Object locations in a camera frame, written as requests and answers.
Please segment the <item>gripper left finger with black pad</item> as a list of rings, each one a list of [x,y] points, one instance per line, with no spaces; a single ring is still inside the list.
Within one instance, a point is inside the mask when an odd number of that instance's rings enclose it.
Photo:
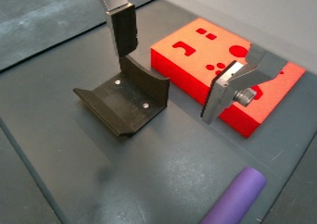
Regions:
[[[106,9],[118,56],[127,56],[138,47],[135,6],[128,0],[100,0],[100,3]]]

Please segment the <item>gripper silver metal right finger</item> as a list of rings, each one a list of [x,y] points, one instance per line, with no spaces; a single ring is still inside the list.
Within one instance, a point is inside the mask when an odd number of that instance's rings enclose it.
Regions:
[[[250,44],[246,64],[233,61],[210,84],[201,118],[210,123],[234,102],[247,106],[255,97],[253,86],[276,78],[288,60]]]

